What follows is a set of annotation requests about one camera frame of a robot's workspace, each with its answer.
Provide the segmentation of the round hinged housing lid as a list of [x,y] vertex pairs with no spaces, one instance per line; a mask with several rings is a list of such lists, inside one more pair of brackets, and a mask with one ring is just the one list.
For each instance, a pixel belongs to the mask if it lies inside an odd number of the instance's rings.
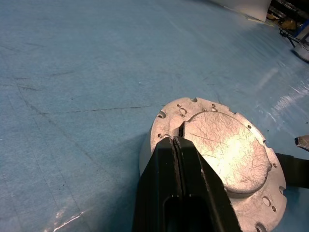
[[222,180],[243,232],[272,232],[283,217],[286,181],[273,149],[243,115],[202,98],[180,98],[157,114],[140,170],[166,137],[183,135]]

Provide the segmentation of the yellow black background equipment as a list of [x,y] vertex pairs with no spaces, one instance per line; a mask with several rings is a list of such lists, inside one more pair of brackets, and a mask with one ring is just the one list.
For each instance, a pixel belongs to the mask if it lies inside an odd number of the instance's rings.
[[293,19],[279,19],[278,20],[278,26],[282,30],[291,30],[295,31],[298,29],[298,24],[295,20]]

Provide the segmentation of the silver metal cylinder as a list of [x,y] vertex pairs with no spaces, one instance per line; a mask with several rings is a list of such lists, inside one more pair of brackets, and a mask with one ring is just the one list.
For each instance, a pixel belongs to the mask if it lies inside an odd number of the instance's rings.
[[309,63],[309,41],[307,39],[300,40],[292,49],[292,52],[301,60]]

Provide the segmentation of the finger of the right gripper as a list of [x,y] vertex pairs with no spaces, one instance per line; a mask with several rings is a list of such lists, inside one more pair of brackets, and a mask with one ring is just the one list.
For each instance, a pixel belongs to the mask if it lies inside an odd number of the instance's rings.
[[284,173],[286,185],[309,189],[309,160],[276,153]]
[[299,136],[295,138],[295,145],[309,152],[309,135]]

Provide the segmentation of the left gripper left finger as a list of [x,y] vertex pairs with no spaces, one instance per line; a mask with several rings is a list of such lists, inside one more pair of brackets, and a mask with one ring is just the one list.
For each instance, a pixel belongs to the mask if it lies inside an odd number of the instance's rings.
[[140,177],[132,232],[180,232],[182,189],[178,160],[171,138],[155,147]]

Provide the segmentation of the blue table cover sheet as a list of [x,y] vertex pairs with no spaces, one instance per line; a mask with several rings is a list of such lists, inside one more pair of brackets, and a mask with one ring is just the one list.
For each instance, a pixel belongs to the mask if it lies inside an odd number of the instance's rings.
[[309,64],[207,0],[0,0],[0,232],[131,232],[157,113],[200,97],[309,159]]

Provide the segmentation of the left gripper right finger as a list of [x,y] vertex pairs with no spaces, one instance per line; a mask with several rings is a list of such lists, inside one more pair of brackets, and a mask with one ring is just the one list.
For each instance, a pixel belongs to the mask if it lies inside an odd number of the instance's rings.
[[224,185],[194,144],[175,137],[185,232],[242,232]]

